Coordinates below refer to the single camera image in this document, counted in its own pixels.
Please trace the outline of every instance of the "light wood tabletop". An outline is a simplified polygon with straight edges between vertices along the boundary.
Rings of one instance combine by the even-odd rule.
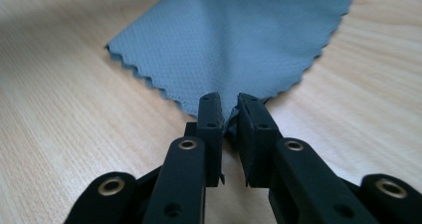
[[[0,223],[61,223],[98,176],[140,177],[195,120],[104,45],[159,0],[0,0]],[[267,103],[284,136],[340,177],[386,173],[422,191],[422,0],[353,0],[323,55]],[[268,190],[226,185],[206,223],[275,223]]]

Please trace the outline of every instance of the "blue cloth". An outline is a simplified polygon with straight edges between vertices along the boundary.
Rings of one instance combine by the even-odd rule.
[[[227,118],[239,93],[275,97],[302,78],[351,0],[161,0],[107,45],[181,108],[218,92]]]

